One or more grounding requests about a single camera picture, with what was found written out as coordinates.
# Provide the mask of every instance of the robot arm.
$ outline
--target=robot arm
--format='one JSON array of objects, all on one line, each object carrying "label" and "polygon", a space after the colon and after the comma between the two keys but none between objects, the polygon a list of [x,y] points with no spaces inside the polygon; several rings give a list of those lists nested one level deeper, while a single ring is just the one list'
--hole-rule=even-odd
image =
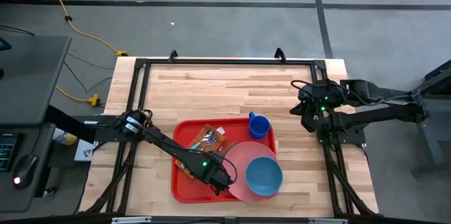
[{"label": "robot arm", "polygon": [[133,138],[135,141],[146,141],[157,146],[172,157],[185,164],[185,168],[199,181],[211,185],[219,195],[234,182],[223,167],[225,160],[215,151],[199,151],[186,149],[166,136],[146,116],[143,111],[130,111],[117,117],[113,128],[119,137]]},{"label": "robot arm", "polygon": [[[299,88],[294,84],[296,82],[306,85]],[[341,80],[340,84],[329,79],[320,84],[294,80],[292,85],[299,90],[300,103],[290,113],[301,116],[301,124],[309,132],[316,130],[314,117],[323,112],[329,113],[330,132],[391,119],[420,123],[428,117],[419,93],[380,88],[365,80]],[[333,110],[343,105],[359,107],[378,104],[388,104],[389,107],[353,114]]]}]

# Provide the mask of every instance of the gray desk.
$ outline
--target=gray desk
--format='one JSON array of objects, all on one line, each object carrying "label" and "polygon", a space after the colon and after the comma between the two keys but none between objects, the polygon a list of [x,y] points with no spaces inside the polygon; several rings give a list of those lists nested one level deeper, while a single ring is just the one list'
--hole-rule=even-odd
[{"label": "gray desk", "polygon": [[15,189],[13,187],[12,173],[0,173],[0,213],[24,212],[30,207],[33,197],[39,183],[41,172],[46,165],[47,153],[51,144],[51,137],[55,131],[55,125],[41,125],[40,133],[36,127],[22,127],[10,130],[2,130],[2,132],[20,132],[25,134],[22,144],[20,145],[18,155],[14,158],[13,167],[17,164],[20,157],[29,154],[38,156],[35,176],[33,181],[26,189]]},{"label": "gray desk", "polygon": [[0,212],[24,212],[39,189],[39,183],[45,185],[48,179],[43,174],[48,171],[47,156],[55,125],[42,122],[70,38],[2,37],[11,44],[12,49],[0,51],[0,68],[5,70],[4,77],[0,79],[0,132],[25,135],[14,158],[13,169],[20,157],[30,152],[37,156],[38,163],[33,181],[26,189],[15,189],[12,174],[0,173]]}]

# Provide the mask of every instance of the black cable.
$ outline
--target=black cable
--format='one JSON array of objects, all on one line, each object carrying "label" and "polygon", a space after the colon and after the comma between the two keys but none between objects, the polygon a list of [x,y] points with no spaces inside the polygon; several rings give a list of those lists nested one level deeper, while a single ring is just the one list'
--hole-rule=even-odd
[{"label": "black cable", "polygon": [[333,149],[333,148],[332,148],[332,145],[331,145],[331,144],[329,145],[329,147],[330,147],[330,150],[334,151],[335,153],[337,152],[336,149]]},{"label": "black cable", "polygon": [[75,55],[72,55],[72,54],[70,54],[70,53],[68,53],[68,55],[71,56],[71,57],[73,57],[73,58],[78,59],[79,61],[82,61],[82,62],[84,62],[84,63],[86,63],[86,64],[88,64],[88,65],[91,65],[91,66],[94,66],[94,67],[97,67],[97,68],[101,68],[101,69],[105,69],[105,70],[114,70],[114,68],[106,68],[106,67],[103,67],[103,66],[94,65],[93,63],[90,63],[90,62],[88,62],[88,61],[82,60],[81,58],[79,58],[79,57],[77,57],[77,56],[75,56]]},{"label": "black cable", "polygon": [[86,93],[89,93],[91,90],[93,90],[95,87],[97,87],[98,85],[100,85],[102,82],[106,81],[106,80],[110,80],[112,79],[112,77],[106,77],[103,80],[99,81],[97,84],[95,84],[94,86],[92,86],[90,89],[88,89],[86,91]]},{"label": "black cable", "polygon": [[41,135],[41,126],[39,126],[39,132],[37,133],[36,141],[33,144],[33,147],[31,148],[30,154],[33,154],[33,151],[35,150],[35,147],[36,147],[37,140],[39,139],[40,135]]},{"label": "black cable", "polygon": [[311,98],[313,97],[307,90],[302,89],[301,87],[298,87],[295,85],[295,81],[290,82],[290,84],[295,88],[298,89],[299,91],[302,91],[304,93],[307,93]]},{"label": "black cable", "polygon": [[296,82],[301,82],[301,83],[304,83],[304,84],[306,84],[306,85],[310,85],[310,86],[314,86],[314,87],[327,87],[327,85],[313,84],[313,83],[310,83],[310,82],[306,82],[305,80],[292,80],[290,84],[291,84],[293,87],[296,87],[297,89],[299,89],[299,87],[294,85],[294,83],[296,83]]},{"label": "black cable", "polygon": [[16,28],[16,27],[9,27],[6,25],[0,25],[0,27],[2,27],[2,30],[5,30],[5,28],[9,29],[9,30],[5,30],[5,31],[17,32],[17,33],[24,34],[24,35],[32,35],[32,36],[35,35],[35,34],[31,33],[30,31],[21,30],[20,28]]},{"label": "black cable", "polygon": [[367,154],[365,148],[362,147],[361,144],[356,144],[356,145],[364,152],[365,157],[366,157],[366,162],[369,163],[369,160],[368,160],[368,154]]},{"label": "black cable", "polygon": [[219,154],[217,154],[217,153],[214,153],[214,152],[212,152],[212,151],[209,152],[209,153],[210,153],[210,154],[213,154],[214,156],[217,156],[217,157],[219,157],[219,158],[223,159],[224,161],[227,161],[228,163],[231,164],[232,168],[235,170],[235,179],[234,179],[233,181],[230,182],[230,184],[233,185],[233,184],[237,181],[237,178],[238,178],[237,167],[235,167],[235,165],[234,165],[229,159],[227,159],[226,157],[224,157],[224,156],[222,156],[222,155],[219,155]]},{"label": "black cable", "polygon": [[26,33],[26,32],[21,32],[21,31],[17,31],[17,30],[8,30],[8,29],[2,28],[2,27],[0,27],[0,30],[4,30],[4,31],[8,31],[8,32],[14,32],[14,33],[19,33],[19,34],[23,34],[23,35],[31,35],[31,34]]},{"label": "black cable", "polygon": [[144,111],[147,112],[147,113],[149,114],[149,115],[147,116],[147,119],[151,120],[152,117],[154,116],[154,113],[153,113],[151,110],[149,110],[149,109],[145,109]]},{"label": "black cable", "polygon": [[85,92],[87,93],[86,87],[83,85],[83,83],[78,79],[77,75],[75,75],[75,73],[72,71],[72,69],[70,69],[70,67],[68,66],[68,64],[66,62],[64,62],[64,65],[69,69],[70,73],[72,73],[73,77],[78,81],[78,83],[80,83],[80,85],[82,85],[83,89],[85,90]]},{"label": "black cable", "polygon": [[64,62],[64,65],[69,69],[70,73],[72,73],[73,77],[78,81],[78,83],[80,83],[80,85],[82,85],[83,89],[85,90],[85,93],[89,93],[91,92],[91,90],[93,90],[95,87],[97,87],[98,85],[100,85],[102,82],[106,81],[106,80],[110,80],[112,79],[112,77],[106,77],[103,80],[99,81],[97,84],[95,84],[94,86],[92,86],[90,89],[86,89],[86,87],[83,85],[83,83],[78,79],[77,75],[72,71],[72,69],[69,67],[69,65]]}]

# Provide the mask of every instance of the cable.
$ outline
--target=cable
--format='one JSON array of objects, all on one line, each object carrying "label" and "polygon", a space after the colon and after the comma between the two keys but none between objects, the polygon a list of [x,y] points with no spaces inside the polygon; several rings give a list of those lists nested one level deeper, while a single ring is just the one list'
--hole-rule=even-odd
[{"label": "cable", "polygon": [[297,88],[297,89],[299,89],[299,87],[296,86],[296,85],[294,84],[294,83],[296,83],[296,82],[301,82],[301,83],[304,83],[304,84],[306,84],[306,85],[310,85],[310,86],[314,86],[314,87],[327,87],[326,84],[324,84],[324,85],[318,85],[318,84],[313,84],[313,83],[310,83],[310,82],[306,82],[305,80],[292,80],[292,81],[290,82],[290,84],[291,84],[293,87]]},{"label": "cable", "polygon": [[331,144],[329,144],[329,147],[330,147],[330,150],[334,151],[335,153],[337,152],[336,149],[333,149],[333,148],[332,148],[332,145],[331,145]]},{"label": "cable", "polygon": [[311,98],[313,97],[307,90],[302,89],[301,87],[296,86],[296,85],[295,85],[295,82],[302,82],[302,81],[301,81],[301,80],[292,80],[292,81],[290,82],[290,84],[291,84],[295,89],[298,89],[298,90],[300,90],[300,91],[302,91],[302,92],[304,92],[304,93],[307,93]]},{"label": "cable", "polygon": [[98,85],[100,85],[102,82],[106,81],[106,80],[110,80],[112,79],[112,77],[106,77],[103,80],[99,81],[97,84],[95,84],[94,86],[92,86],[90,89],[88,89],[86,91],[86,93],[89,93],[91,90],[93,90],[95,87],[97,87]]},{"label": "cable", "polygon": [[9,29],[2,28],[2,27],[0,27],[0,30],[4,30],[4,31],[8,31],[8,32],[14,32],[14,33],[19,33],[19,34],[23,34],[23,35],[31,35],[30,33],[21,32],[21,31],[17,31],[17,30],[9,30]]},{"label": "cable", "polygon": [[100,85],[101,83],[103,83],[106,80],[110,80],[112,79],[112,77],[106,77],[103,80],[99,81],[98,83],[96,83],[94,86],[92,86],[90,89],[86,89],[85,85],[81,82],[80,79],[78,79],[77,75],[72,71],[72,69],[69,67],[69,65],[64,62],[64,65],[69,69],[70,73],[72,73],[73,77],[78,81],[78,83],[80,83],[80,85],[82,85],[83,89],[85,90],[85,93],[89,93],[91,92],[95,87],[97,87],[98,85]]},{"label": "cable", "polygon": [[35,34],[31,33],[30,31],[27,30],[21,30],[20,28],[16,28],[16,27],[9,27],[6,25],[0,25],[2,30],[9,29],[9,30],[5,30],[5,31],[9,31],[9,32],[16,32],[16,33],[20,33],[20,34],[25,34],[25,35],[32,35],[34,36]]},{"label": "cable", "polygon": [[365,148],[362,147],[361,144],[356,144],[356,145],[364,152],[365,157],[366,157],[366,162],[369,163],[369,160],[368,160],[368,154],[367,154]]},{"label": "cable", "polygon": [[55,88],[56,88],[57,90],[59,90],[62,94],[64,94],[65,96],[71,98],[71,99],[74,100],[74,101],[88,101],[88,99],[81,99],[81,98],[73,97],[73,96],[71,96],[70,94],[66,93],[64,90],[62,90],[62,89],[61,89],[60,87],[58,87],[58,86],[55,86]]},{"label": "cable", "polygon": [[77,57],[77,56],[74,56],[74,55],[72,55],[72,54],[70,54],[70,53],[68,53],[68,55],[71,56],[71,57],[73,57],[73,58],[78,59],[79,61],[82,61],[82,62],[84,62],[84,63],[86,63],[86,64],[88,64],[88,65],[91,65],[91,66],[94,66],[94,67],[97,67],[97,68],[101,68],[101,69],[105,69],[105,70],[114,70],[114,68],[106,68],[106,67],[103,67],[103,66],[94,65],[93,63],[90,63],[90,62],[88,62],[88,61],[84,61],[84,60],[82,60],[81,58],[79,58],[79,57]]},{"label": "cable", "polygon": [[237,181],[237,178],[238,178],[237,167],[235,167],[235,165],[234,165],[229,159],[227,159],[226,157],[224,157],[224,156],[222,156],[222,155],[219,155],[219,154],[214,153],[214,152],[212,152],[212,151],[210,152],[210,154],[213,154],[214,156],[217,156],[217,157],[219,157],[219,158],[223,159],[224,161],[227,161],[228,163],[231,164],[232,168],[235,170],[235,179],[234,179],[233,181],[231,181],[230,184],[231,184],[231,185],[234,184],[234,183]]},{"label": "cable", "polygon": [[72,71],[72,69],[70,69],[70,67],[68,66],[68,64],[66,62],[64,62],[64,65],[69,69],[70,73],[72,73],[73,77],[78,81],[78,83],[80,83],[80,85],[82,85],[83,89],[85,90],[85,93],[87,93],[86,87],[83,85],[83,83],[78,79],[77,75],[75,75],[75,73]]},{"label": "cable", "polygon": [[80,31],[79,29],[77,29],[74,26],[74,24],[72,24],[72,17],[69,15],[69,12],[67,11],[66,6],[64,6],[63,1],[59,0],[59,3],[61,4],[61,7],[63,7],[63,11],[65,14],[64,20],[66,20],[69,23],[69,25],[74,29],[74,31],[76,31],[77,33],[79,33],[81,35],[90,37],[92,39],[95,39],[95,40],[107,45],[110,49],[112,49],[116,53],[117,56],[127,56],[127,51],[119,51],[117,49],[114,49],[114,47],[112,47],[109,43],[105,42],[103,39],[96,37],[94,35],[87,34],[86,32],[83,32],[83,31]]},{"label": "cable", "polygon": [[37,133],[36,141],[33,144],[33,147],[31,148],[30,154],[33,154],[33,151],[35,150],[35,147],[36,147],[37,140],[39,139],[40,135],[41,135],[41,126],[39,126],[39,132]]}]

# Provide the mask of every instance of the concrete floor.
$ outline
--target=concrete floor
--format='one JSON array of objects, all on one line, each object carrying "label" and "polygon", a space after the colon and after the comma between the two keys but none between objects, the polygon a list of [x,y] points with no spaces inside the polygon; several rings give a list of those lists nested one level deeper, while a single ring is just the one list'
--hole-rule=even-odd
[{"label": "concrete floor", "polygon": [[[315,0],[132,0],[295,2]],[[331,4],[451,4],[451,0],[323,0]],[[270,57],[282,47],[288,57],[325,58],[316,9],[68,6],[74,23],[100,36],[131,56]],[[450,11],[325,10],[333,58],[343,58],[350,78],[381,87],[409,90],[430,70],[451,59]],[[63,20],[60,6],[0,5],[0,24],[37,35],[69,35],[70,53],[113,67],[116,56],[103,44],[80,36]],[[66,62],[92,86],[111,76],[71,57]],[[58,84],[78,97],[88,97],[67,69]],[[106,100],[109,82],[93,93]],[[55,92],[52,104],[71,115],[101,113]],[[424,142],[414,125],[401,122],[371,124],[365,129],[369,165],[380,212],[385,216],[451,222],[449,176],[414,179],[410,170],[428,163]],[[48,216],[74,212],[86,168],[61,170],[60,191],[52,199],[33,203],[20,216]]]}]

